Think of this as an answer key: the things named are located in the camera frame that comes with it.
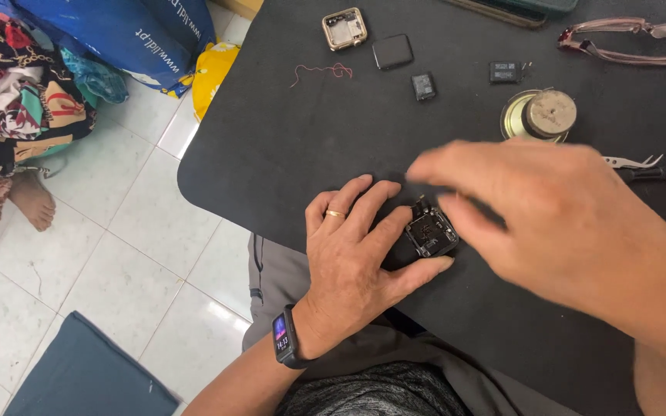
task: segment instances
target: screwdriver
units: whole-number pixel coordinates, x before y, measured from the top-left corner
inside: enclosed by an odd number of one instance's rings
[[[648,167],[642,169],[616,169],[616,172],[625,183],[633,181],[666,181],[666,170],[661,167]]]

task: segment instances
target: white tile floor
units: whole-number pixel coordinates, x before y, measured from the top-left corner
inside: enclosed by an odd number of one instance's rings
[[[209,4],[220,38],[250,21]],[[0,221],[0,414],[78,310],[188,403],[241,352],[249,232],[186,202],[179,160],[197,130],[191,91],[128,80],[94,132],[42,161],[58,205],[38,233],[14,205]],[[182,403],[179,411],[186,404]]]

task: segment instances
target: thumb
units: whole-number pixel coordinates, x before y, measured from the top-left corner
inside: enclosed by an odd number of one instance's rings
[[[431,281],[440,272],[449,269],[453,263],[454,259],[448,255],[421,258],[421,260],[391,273],[394,279],[393,289],[400,298],[405,298],[415,289]]]
[[[507,232],[488,220],[473,203],[458,193],[441,195],[438,205],[449,217],[454,231],[463,238],[483,258],[490,254],[504,252],[511,242]]]

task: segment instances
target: time display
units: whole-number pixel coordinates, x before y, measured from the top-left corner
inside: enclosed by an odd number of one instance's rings
[[[273,327],[274,347],[276,348],[276,353],[279,354],[280,352],[283,352],[285,349],[287,349],[287,347],[289,347],[289,334],[287,334],[283,315],[274,319]]]

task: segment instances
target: bare foot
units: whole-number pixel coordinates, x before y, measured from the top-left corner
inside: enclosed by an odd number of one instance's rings
[[[47,230],[56,214],[56,203],[50,193],[40,185],[32,172],[17,173],[12,177],[13,184],[9,199],[30,220],[36,230]]]

